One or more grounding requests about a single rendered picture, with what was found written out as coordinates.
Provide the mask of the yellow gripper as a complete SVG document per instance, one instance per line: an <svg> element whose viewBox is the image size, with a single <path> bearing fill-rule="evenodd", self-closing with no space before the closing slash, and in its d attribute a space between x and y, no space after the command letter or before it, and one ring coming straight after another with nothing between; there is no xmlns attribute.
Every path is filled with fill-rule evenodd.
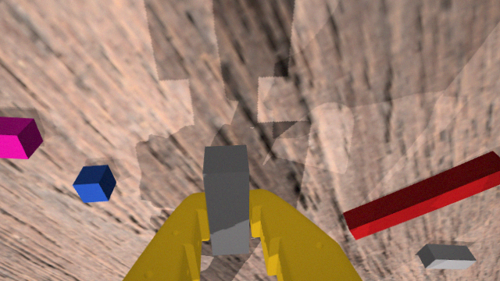
<svg viewBox="0 0 500 281"><path fill-rule="evenodd" d="M276 194L249 191L252 237L278 281L362 281L340 245ZM199 281L202 241L210 239L205 192L186 197L123 281Z"/></svg>

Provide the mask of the grey rectangular block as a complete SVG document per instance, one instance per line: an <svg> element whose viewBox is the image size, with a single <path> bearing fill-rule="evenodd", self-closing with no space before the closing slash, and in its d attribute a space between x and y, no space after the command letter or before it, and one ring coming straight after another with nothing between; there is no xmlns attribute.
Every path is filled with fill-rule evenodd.
<svg viewBox="0 0 500 281"><path fill-rule="evenodd" d="M249 254L246 145L205 147L202 175L212 256Z"/></svg>
<svg viewBox="0 0 500 281"><path fill-rule="evenodd" d="M426 244L417 254L425 269L467 269L477 260L467 246Z"/></svg>

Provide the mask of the blue cube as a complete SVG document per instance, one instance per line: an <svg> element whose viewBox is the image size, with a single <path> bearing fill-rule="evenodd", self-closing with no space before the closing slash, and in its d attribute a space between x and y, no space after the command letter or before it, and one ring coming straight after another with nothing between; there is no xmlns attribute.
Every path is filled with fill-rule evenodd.
<svg viewBox="0 0 500 281"><path fill-rule="evenodd" d="M109 201L116 180L108 165L83 166L73 187L84 203Z"/></svg>

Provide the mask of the red rod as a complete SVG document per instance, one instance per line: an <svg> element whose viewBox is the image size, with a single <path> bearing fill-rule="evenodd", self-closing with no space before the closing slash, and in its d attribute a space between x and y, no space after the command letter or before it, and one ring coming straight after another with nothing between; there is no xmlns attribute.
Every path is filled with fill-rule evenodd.
<svg viewBox="0 0 500 281"><path fill-rule="evenodd" d="M500 157L491 151L343 215L358 240L498 185Z"/></svg>

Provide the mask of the magenta rectangular block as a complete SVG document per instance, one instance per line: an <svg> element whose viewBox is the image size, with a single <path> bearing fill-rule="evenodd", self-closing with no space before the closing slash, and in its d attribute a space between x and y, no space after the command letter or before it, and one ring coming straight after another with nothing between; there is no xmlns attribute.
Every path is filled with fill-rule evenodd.
<svg viewBox="0 0 500 281"><path fill-rule="evenodd" d="M0 158L29 159L42 142L34 119L0 117Z"/></svg>

